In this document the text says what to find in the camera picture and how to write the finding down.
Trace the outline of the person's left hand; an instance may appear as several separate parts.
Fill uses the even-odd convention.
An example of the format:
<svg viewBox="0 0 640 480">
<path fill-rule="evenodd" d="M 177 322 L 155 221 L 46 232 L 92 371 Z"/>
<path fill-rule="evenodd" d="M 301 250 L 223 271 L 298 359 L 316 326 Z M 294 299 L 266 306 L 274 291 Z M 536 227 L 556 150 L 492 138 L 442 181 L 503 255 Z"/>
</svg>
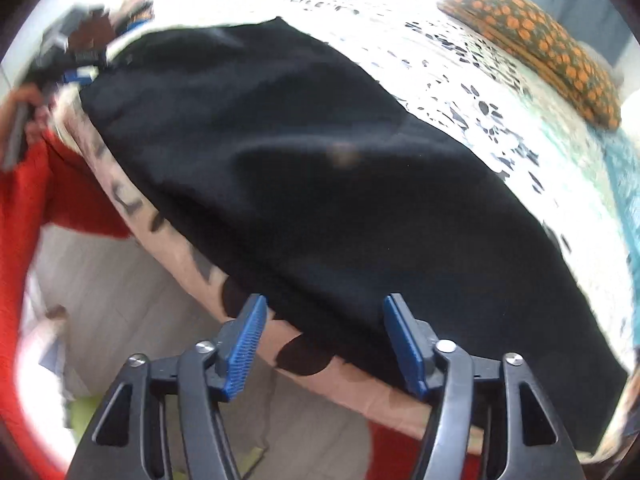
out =
<svg viewBox="0 0 640 480">
<path fill-rule="evenodd" d="M 28 144 L 42 138 L 49 127 L 50 102 L 33 82 L 9 91 L 1 103 L 0 157 L 1 167 L 13 156 L 17 128 Z"/>
</svg>

